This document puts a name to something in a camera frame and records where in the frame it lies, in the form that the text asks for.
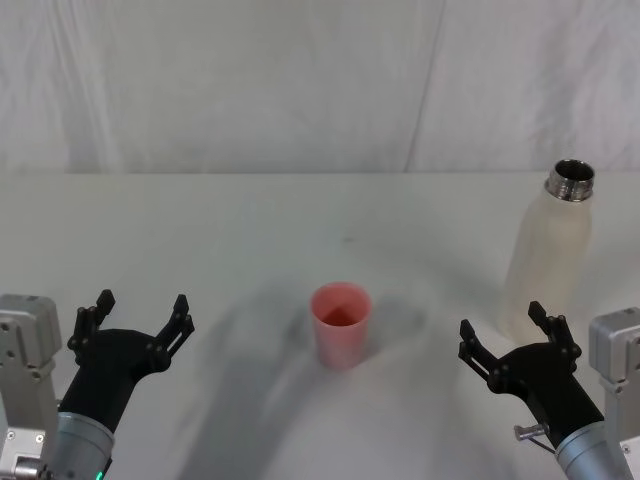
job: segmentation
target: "table surface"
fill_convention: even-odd
[[[460,320],[492,325],[541,174],[34,176],[0,179],[0,292],[46,295],[63,339],[111,288],[103,327],[155,334],[186,293],[195,334],[143,380],[116,435],[113,480],[562,479],[518,444],[532,416],[457,359]],[[638,305],[640,174],[601,174],[569,313]],[[314,357],[307,302],[333,280],[372,295],[370,351],[346,373]],[[54,384],[75,373],[61,351]],[[603,393],[582,358],[579,380]]]

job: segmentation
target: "pink plastic cup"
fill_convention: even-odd
[[[329,283],[311,297],[311,313],[320,361],[333,370],[360,363],[371,313],[367,292],[353,283]]]

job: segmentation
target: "white wall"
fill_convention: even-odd
[[[0,0],[0,172],[639,169],[633,0]]]

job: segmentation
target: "metal bottle neck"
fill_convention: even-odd
[[[554,197],[567,202],[582,202],[593,195],[595,173],[580,160],[560,160],[549,172],[544,188]]]

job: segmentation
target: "water bottle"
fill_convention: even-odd
[[[499,330],[518,344],[546,341],[529,302],[566,312],[591,236],[593,179],[585,162],[558,162],[522,219],[498,314]]]

